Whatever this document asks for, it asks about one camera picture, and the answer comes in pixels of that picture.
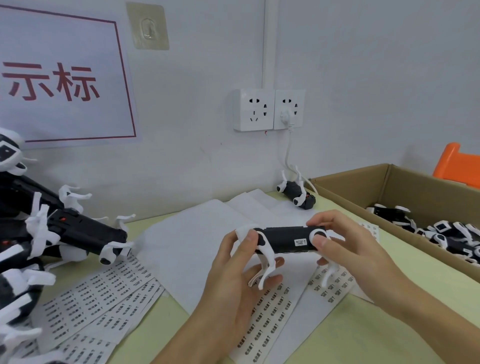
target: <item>cardboard box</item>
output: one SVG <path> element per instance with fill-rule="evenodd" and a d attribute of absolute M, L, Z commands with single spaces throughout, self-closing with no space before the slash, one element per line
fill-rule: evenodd
<path fill-rule="evenodd" d="M 423 228 L 440 220 L 480 226 L 480 190 L 393 164 L 318 177 L 312 183 L 321 196 L 480 282 L 479 267 L 365 210 L 376 203 L 404 206 L 411 210 L 408 216 Z"/>

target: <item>pile of toy robots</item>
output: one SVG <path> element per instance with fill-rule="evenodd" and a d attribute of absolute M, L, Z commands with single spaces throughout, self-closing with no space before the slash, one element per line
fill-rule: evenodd
<path fill-rule="evenodd" d="M 375 204 L 367 210 L 405 230 L 425 236 L 430 242 L 480 267 L 480 230 L 474 225 L 442 220 L 426 228 L 419 228 L 415 221 L 407 216 L 410 210 L 405 207 L 387 208 Z"/>
<path fill-rule="evenodd" d="M 33 358 L 15 358 L 15 348 L 38 337 L 42 329 L 18 328 L 37 304 L 44 286 L 55 283 L 49 269 L 78 262 L 89 253 L 103 265 L 126 257 L 132 242 L 127 241 L 124 220 L 118 216 L 114 227 L 83 213 L 78 200 L 91 194 L 75 194 L 77 188 L 63 186 L 58 194 L 26 177 L 23 139 L 0 128 L 0 364 L 62 363 L 61 353 Z M 44 265 L 42 256 L 59 258 Z"/>

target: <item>power socket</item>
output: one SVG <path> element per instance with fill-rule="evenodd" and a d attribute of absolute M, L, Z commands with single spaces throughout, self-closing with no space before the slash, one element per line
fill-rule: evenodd
<path fill-rule="evenodd" d="M 276 90 L 273 128 L 286 129 L 288 125 L 281 120 L 280 114 L 290 110 L 291 121 L 295 128 L 303 125 L 303 109 L 305 106 L 305 90 Z"/>
<path fill-rule="evenodd" d="M 233 129 L 239 132 L 273 129 L 275 90 L 242 88 L 233 93 Z"/>

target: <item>table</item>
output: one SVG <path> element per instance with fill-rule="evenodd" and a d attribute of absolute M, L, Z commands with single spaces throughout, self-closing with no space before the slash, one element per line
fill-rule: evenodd
<path fill-rule="evenodd" d="M 286 199 L 277 192 L 269 195 Z M 315 197 L 316 209 L 338 209 L 354 220 L 362 221 L 332 201 L 318 195 Z M 129 238 L 136 239 L 145 229 L 171 215 L 128 223 Z M 480 327 L 480 284 L 385 231 L 380 231 L 380 244 L 410 279 Z M 45 289 L 41 301 L 53 298 L 99 267 L 98 257 L 90 255 L 83 262 L 52 270 L 57 275 L 57 283 Z M 108 364 L 150 363 L 187 318 L 188 314 L 171 296 L 160 297 L 139 327 L 116 347 Z M 227 358 L 221 363 L 232 361 Z M 407 325 L 377 306 L 347 295 L 286 363 L 443 362 Z"/>

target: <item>fingernail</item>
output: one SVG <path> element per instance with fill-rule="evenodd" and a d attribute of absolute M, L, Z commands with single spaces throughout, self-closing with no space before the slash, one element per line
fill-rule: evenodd
<path fill-rule="evenodd" d="M 257 232 L 255 230 L 248 230 L 248 234 L 245 237 L 245 240 L 249 240 L 249 241 L 255 240 L 255 235 L 256 234 L 257 234 Z"/>
<path fill-rule="evenodd" d="M 322 235 L 315 235 L 313 237 L 312 244 L 315 246 L 315 248 L 322 249 L 327 240 L 328 239 Z"/>

